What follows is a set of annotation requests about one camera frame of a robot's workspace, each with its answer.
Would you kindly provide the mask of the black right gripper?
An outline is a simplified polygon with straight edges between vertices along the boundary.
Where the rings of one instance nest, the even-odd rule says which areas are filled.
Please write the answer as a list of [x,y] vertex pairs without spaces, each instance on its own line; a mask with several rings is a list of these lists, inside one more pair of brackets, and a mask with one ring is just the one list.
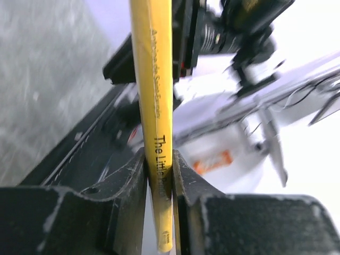
[[232,65],[246,78],[276,50],[272,22],[293,1],[221,1],[215,14],[206,1],[173,1],[173,80],[192,73],[200,55],[234,54]]

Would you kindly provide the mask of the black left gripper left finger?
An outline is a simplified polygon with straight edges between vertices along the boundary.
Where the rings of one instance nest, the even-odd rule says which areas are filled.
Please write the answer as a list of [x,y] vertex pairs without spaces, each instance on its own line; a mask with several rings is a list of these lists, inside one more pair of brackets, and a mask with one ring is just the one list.
[[146,201],[142,149],[82,192],[1,188],[1,254],[140,254]]

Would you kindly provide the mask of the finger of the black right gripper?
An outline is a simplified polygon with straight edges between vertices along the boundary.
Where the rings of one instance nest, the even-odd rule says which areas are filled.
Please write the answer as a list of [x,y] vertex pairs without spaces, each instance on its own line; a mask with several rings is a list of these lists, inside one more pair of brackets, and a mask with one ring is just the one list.
[[136,82],[131,34],[103,67],[103,76],[105,80],[111,80],[112,84]]

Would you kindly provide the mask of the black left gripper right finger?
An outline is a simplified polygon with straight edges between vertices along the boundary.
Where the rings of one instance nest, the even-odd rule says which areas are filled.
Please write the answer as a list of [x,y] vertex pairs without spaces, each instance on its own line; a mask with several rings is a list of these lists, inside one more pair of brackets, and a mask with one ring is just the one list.
[[177,254],[339,254],[326,208],[308,195],[224,194],[173,152]]

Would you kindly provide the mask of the yellow book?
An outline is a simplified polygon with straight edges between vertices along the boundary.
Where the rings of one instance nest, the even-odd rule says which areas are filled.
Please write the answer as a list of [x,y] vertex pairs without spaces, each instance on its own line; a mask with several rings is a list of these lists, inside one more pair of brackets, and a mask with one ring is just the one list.
[[159,253],[173,247],[172,2],[131,1],[134,69]]

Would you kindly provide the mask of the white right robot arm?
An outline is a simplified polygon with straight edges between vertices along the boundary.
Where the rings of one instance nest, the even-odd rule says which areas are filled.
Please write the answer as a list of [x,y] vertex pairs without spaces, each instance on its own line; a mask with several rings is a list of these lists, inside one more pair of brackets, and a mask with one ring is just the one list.
[[339,68],[321,71],[334,53],[295,69],[284,67],[272,37],[274,25],[288,43],[305,33],[298,1],[222,1],[216,14],[205,1],[173,1],[173,94],[176,147],[190,148],[204,136],[238,134],[252,153],[271,155],[287,179],[273,121],[260,114],[296,106],[302,92],[336,96]]

